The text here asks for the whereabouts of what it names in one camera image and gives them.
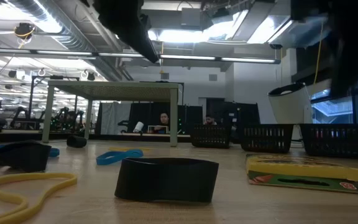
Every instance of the exposed duct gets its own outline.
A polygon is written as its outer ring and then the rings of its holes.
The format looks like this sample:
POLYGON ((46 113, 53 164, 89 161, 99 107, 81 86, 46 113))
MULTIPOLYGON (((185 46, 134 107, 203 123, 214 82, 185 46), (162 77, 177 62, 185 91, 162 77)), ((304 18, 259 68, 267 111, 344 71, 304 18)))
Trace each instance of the exposed duct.
MULTIPOLYGON (((56 41, 71 51, 95 52, 96 48, 89 42, 83 33, 74 25, 73 21, 51 0, 5 0, 11 6, 26 13, 32 22, 44 32, 56 32, 65 36, 53 37, 56 41)), ((97 58, 87 60, 104 75, 109 81, 122 80, 118 68, 115 68, 115 58, 97 58)))

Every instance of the man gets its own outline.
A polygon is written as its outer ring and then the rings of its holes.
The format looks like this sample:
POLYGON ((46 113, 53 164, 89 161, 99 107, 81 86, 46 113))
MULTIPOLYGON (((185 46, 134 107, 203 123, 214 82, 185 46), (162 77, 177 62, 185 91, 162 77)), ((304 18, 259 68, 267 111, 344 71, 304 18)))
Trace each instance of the man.
POLYGON ((155 127, 154 130, 149 133, 167 134, 166 133, 167 129, 163 126, 167 126, 169 129, 170 123, 169 123, 168 113, 163 112, 160 114, 160 124, 158 124, 158 125, 161 127, 155 127))
POLYGON ((209 114, 207 114, 205 116, 205 123, 204 124, 206 124, 206 125, 217 125, 216 122, 215 122, 215 119, 209 114))

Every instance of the black rubber band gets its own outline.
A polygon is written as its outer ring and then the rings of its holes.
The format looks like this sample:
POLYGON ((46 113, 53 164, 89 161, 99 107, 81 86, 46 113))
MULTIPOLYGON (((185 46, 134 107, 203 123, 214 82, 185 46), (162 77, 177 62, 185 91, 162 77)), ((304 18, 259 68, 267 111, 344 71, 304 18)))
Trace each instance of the black rubber band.
POLYGON ((210 203, 219 164, 182 158, 124 159, 115 196, 127 200, 210 203))

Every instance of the table surface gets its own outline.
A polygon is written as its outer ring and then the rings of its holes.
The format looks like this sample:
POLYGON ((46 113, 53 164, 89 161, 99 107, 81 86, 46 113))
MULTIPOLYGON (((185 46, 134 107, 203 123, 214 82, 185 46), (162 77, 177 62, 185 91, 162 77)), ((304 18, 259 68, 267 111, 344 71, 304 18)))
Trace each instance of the table surface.
POLYGON ((179 89, 179 84, 177 83, 74 82, 51 80, 48 82, 48 85, 91 100, 169 102, 171 95, 170 90, 179 89))
MULTIPOLYGON (((358 195, 317 190, 249 185, 244 152, 230 149, 193 148, 179 143, 171 148, 162 142, 90 141, 84 149, 60 148, 58 158, 50 158, 47 172, 72 172, 78 185, 51 195, 43 209, 26 223, 358 223, 358 195), (120 163, 97 166, 96 157, 110 147, 147 147, 145 157, 189 157, 219 163, 219 172, 209 205, 183 202, 132 202, 114 196, 120 163)), ((301 149, 292 154, 304 155, 301 149)), ((358 168, 358 160, 327 161, 358 168)), ((0 167, 0 175, 17 171, 0 167)), ((31 180, 3 185, 34 203, 40 193, 59 180, 31 180)), ((0 213, 14 205, 0 202, 0 213)))

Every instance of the black wire basket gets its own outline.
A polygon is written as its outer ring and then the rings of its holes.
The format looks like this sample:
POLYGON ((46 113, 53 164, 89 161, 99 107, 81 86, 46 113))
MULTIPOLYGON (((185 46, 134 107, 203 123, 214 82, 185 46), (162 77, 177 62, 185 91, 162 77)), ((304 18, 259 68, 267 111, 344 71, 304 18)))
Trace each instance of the black wire basket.
POLYGON ((247 124, 240 134, 241 148, 252 152, 287 153, 293 124, 247 124))
POLYGON ((190 134, 195 147, 230 148, 230 126, 195 124, 190 134))
POLYGON ((358 124, 301 124, 300 127, 308 155, 358 159, 358 124))

